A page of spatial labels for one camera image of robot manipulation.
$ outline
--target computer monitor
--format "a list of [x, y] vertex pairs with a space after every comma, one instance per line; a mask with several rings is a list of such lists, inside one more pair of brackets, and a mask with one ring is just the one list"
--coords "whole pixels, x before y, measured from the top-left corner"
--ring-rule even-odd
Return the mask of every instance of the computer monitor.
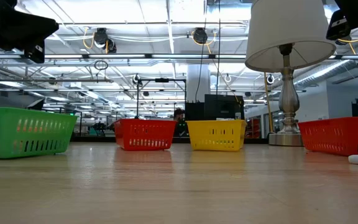
[[241, 119], [244, 117], [244, 100], [242, 96], [224, 96], [205, 94], [204, 118], [217, 120], [220, 118]]

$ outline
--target lamp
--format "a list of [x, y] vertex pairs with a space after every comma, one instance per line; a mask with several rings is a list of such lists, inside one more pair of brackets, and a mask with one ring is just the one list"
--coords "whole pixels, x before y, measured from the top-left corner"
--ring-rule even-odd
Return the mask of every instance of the lamp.
[[269, 144], [302, 146], [295, 119], [299, 98], [293, 84], [295, 69], [322, 62], [335, 53], [326, 40], [328, 29], [320, 0], [258, 0], [252, 5], [246, 66], [260, 72], [281, 72], [279, 108], [284, 127]]

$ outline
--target plastic basket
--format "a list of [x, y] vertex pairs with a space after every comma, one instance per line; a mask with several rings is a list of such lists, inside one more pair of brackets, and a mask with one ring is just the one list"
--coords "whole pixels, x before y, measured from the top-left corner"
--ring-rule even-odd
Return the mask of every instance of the plastic basket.
[[358, 118], [299, 123], [307, 150], [350, 156], [358, 154]]
[[127, 151], [171, 148], [176, 121], [120, 119], [114, 123], [116, 141]]
[[0, 108], [0, 158], [65, 152], [77, 117]]
[[238, 151], [244, 145], [246, 122], [187, 121], [193, 150]]

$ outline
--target red basket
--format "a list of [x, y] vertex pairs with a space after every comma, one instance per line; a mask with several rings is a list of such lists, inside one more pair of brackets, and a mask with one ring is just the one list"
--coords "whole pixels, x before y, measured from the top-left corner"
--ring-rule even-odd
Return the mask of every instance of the red basket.
[[114, 123], [116, 141], [127, 151], [169, 149], [176, 121], [120, 119]]
[[307, 150], [343, 156], [358, 154], [358, 118], [299, 123]]

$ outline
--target green basket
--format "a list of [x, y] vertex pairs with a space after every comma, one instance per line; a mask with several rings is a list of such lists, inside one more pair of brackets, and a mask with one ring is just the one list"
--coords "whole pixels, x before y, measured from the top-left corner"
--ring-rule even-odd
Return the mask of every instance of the green basket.
[[0, 108], [0, 158], [65, 152], [76, 120], [65, 114]]

